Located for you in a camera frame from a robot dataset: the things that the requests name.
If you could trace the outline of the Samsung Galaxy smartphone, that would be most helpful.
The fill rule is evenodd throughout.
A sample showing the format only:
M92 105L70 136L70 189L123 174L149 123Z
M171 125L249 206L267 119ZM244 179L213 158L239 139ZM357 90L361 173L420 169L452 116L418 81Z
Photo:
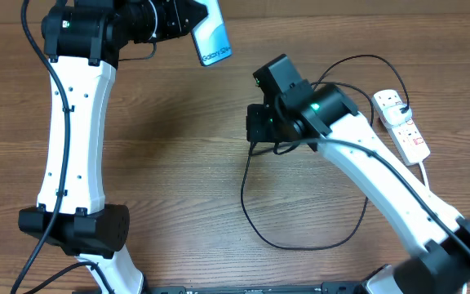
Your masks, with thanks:
M207 67L232 55L228 32L218 0L197 0L205 5L207 17L192 30L194 45L202 66Z

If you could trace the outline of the white power strip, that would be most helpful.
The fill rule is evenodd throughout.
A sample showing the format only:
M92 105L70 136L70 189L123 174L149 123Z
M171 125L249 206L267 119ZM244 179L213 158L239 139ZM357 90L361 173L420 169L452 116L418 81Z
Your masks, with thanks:
M376 92L373 96L373 104L380 116L382 123L383 109L393 105L406 106L406 104L402 102L398 93L392 89ZM386 129L406 166L422 163L424 159L430 155L430 149L428 148L413 119L398 127Z

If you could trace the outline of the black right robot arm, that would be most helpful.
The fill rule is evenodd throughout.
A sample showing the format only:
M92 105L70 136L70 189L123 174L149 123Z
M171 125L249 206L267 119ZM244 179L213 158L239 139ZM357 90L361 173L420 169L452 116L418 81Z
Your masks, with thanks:
M407 261L384 265L358 282L324 293L455 293L470 282L470 218L438 198L384 145L344 85L300 76L286 55L253 74L264 94L249 105L249 156L267 143L274 154L308 145L344 172L396 232Z

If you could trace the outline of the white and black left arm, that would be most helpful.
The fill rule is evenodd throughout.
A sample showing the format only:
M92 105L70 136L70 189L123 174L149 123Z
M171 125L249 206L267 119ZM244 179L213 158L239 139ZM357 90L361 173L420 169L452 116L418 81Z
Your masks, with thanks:
M102 293L146 293L147 279L126 248L130 215L105 200L104 125L129 42L199 38L219 17L216 1L58 1L42 20L35 52L51 77L47 166L34 206L18 225L86 267Z

